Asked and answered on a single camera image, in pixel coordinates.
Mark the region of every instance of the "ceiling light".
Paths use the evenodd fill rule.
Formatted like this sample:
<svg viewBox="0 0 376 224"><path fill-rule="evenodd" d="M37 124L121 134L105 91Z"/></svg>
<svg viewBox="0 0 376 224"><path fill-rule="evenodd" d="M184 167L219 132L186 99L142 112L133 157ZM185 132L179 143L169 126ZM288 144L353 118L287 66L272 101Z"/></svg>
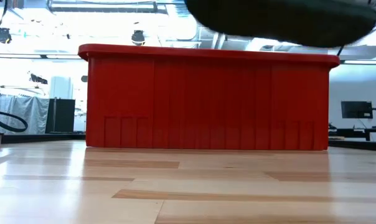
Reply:
<svg viewBox="0 0 376 224"><path fill-rule="evenodd" d="M47 55L51 59L82 59L78 55Z"/></svg>
<svg viewBox="0 0 376 224"><path fill-rule="evenodd" d="M343 60L347 65L376 65L376 60Z"/></svg>
<svg viewBox="0 0 376 224"><path fill-rule="evenodd" d="M0 58L40 58L40 55L0 54Z"/></svg>

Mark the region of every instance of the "white wall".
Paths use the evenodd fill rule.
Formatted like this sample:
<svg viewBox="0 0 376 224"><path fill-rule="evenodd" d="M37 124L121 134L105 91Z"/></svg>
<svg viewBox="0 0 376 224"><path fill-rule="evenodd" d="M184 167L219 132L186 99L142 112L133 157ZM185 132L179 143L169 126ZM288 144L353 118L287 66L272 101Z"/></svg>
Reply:
<svg viewBox="0 0 376 224"><path fill-rule="evenodd" d="M340 65L330 74L329 122L337 128L363 128L358 119L342 119L341 101L371 101L376 107L376 65ZM376 126L374 118L361 119L367 128Z"/></svg>
<svg viewBox="0 0 376 224"><path fill-rule="evenodd" d="M72 99L73 82L70 77L51 77L50 98Z"/></svg>

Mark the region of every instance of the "computer monitor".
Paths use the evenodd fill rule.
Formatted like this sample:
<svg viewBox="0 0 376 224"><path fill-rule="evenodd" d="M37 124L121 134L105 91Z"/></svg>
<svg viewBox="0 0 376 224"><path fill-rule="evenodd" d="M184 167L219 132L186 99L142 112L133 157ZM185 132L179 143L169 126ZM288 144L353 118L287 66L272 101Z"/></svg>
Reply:
<svg viewBox="0 0 376 224"><path fill-rule="evenodd" d="M342 101L342 117L373 119L372 102Z"/></svg>

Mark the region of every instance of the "bin lid rim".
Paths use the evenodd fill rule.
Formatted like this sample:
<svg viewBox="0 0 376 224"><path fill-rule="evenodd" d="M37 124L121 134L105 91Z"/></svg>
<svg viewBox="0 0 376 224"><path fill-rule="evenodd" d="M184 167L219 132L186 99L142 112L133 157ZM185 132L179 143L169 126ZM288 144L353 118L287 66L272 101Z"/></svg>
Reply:
<svg viewBox="0 0 376 224"><path fill-rule="evenodd" d="M84 44L79 46L78 55L88 60L89 53L95 55L163 55L174 57L207 57L230 58L259 61L285 61L285 62L310 62L330 65L331 68L340 65L340 59L335 55L321 54L292 54L279 52L249 52L239 50L212 50L212 49L183 49L172 47L142 47L128 45Z"/></svg>

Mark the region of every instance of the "red storage tote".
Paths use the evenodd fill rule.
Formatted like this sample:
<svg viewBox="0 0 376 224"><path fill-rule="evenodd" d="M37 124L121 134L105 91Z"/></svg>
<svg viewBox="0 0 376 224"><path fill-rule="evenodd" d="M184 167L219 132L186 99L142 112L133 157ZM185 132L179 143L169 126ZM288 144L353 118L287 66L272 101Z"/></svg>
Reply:
<svg viewBox="0 0 376 224"><path fill-rule="evenodd" d="M339 58L87 44L87 146L324 150Z"/></svg>

